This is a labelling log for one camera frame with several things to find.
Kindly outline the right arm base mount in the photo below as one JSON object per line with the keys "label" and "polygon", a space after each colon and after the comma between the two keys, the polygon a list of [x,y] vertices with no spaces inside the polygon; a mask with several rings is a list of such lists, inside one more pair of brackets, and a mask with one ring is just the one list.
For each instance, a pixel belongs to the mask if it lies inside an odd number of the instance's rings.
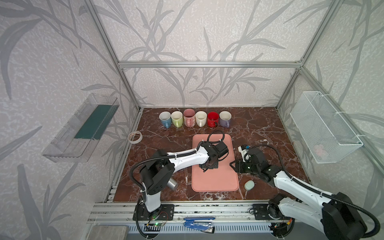
{"label": "right arm base mount", "polygon": [[249,213],[255,217],[255,220],[265,221],[282,221],[288,222],[290,217],[283,216],[282,213],[275,207],[270,207],[269,204],[253,204],[249,209]]}

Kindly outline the pink mug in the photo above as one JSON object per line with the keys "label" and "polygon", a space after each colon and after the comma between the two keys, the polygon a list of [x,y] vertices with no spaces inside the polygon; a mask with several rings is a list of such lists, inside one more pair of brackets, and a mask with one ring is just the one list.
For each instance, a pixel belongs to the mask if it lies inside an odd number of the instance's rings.
{"label": "pink mug", "polygon": [[184,124],[188,128],[192,128],[196,124],[196,112],[193,109],[186,109],[183,112]]}

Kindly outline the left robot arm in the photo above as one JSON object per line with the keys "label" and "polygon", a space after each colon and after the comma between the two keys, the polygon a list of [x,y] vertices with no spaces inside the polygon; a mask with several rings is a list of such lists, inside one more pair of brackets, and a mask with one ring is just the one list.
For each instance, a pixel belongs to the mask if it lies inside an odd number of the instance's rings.
{"label": "left robot arm", "polygon": [[193,149],[175,153],[158,150],[154,157],[135,163],[129,171],[129,177],[142,193],[139,203],[144,204],[148,213],[159,211],[161,192],[174,173],[195,165],[204,172],[217,169],[219,162],[229,154],[224,139],[225,134],[215,130]]}

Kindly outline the blue flower mug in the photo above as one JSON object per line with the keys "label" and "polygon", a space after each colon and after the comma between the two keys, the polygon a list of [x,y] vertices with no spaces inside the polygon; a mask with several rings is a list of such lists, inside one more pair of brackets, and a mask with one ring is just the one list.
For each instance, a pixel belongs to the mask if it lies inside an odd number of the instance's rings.
{"label": "blue flower mug", "polygon": [[172,125],[172,118],[171,118],[171,113],[170,112],[161,112],[159,115],[159,119],[162,123],[162,125],[166,128],[169,129]]}

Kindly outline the red mug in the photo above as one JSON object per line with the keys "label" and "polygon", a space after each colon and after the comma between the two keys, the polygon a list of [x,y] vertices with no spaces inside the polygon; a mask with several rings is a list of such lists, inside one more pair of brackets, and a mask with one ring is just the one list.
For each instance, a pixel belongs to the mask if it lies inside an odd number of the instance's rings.
{"label": "red mug", "polygon": [[216,112],[210,112],[207,115],[207,124],[210,128],[216,128],[219,125],[219,114]]}

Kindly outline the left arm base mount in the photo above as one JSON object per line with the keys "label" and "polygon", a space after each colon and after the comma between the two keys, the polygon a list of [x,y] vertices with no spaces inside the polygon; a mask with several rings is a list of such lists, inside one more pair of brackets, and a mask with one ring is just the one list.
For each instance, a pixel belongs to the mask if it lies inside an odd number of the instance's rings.
{"label": "left arm base mount", "polygon": [[171,221],[173,220],[175,212],[175,205],[172,204],[162,204],[158,209],[153,212],[149,212],[144,204],[138,204],[135,207],[133,214],[133,220],[136,221],[149,221],[149,220],[159,220],[159,221]]}

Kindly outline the purple mug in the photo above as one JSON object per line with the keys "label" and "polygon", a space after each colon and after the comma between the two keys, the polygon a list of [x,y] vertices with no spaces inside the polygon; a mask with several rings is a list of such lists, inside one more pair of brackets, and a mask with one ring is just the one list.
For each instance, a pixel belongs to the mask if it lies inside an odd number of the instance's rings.
{"label": "purple mug", "polygon": [[228,111],[222,111],[219,114],[219,124],[223,128],[229,128],[231,125],[232,114]]}

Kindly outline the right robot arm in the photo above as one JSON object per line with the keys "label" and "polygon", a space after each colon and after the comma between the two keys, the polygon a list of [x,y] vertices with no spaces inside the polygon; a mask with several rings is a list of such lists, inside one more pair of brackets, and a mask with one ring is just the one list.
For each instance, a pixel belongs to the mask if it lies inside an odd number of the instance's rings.
{"label": "right robot arm", "polygon": [[317,189],[291,175],[283,163],[271,165],[261,148],[262,145],[240,146],[243,158],[231,162],[230,167],[238,174],[256,176],[296,198],[292,200],[278,194],[270,199],[267,207],[270,218],[299,220],[325,234],[329,240],[360,240],[380,232],[379,220],[353,204],[347,195]]}

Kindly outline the light green mug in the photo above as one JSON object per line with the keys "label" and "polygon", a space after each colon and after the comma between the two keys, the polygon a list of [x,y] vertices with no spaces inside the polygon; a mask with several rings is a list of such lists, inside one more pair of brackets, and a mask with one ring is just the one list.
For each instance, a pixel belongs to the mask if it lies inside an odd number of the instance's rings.
{"label": "light green mug", "polygon": [[176,128],[180,128],[183,126],[184,116],[182,112],[174,111],[173,113],[171,113],[171,119],[172,119],[172,123]]}

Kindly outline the white mug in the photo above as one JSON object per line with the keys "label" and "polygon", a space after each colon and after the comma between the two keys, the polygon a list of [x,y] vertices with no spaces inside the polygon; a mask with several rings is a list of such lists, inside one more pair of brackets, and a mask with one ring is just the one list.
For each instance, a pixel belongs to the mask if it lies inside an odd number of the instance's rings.
{"label": "white mug", "polygon": [[198,111],[196,114],[195,114],[195,118],[196,118],[196,124],[199,128],[202,128],[206,125],[207,123],[207,113],[204,112],[204,111]]}

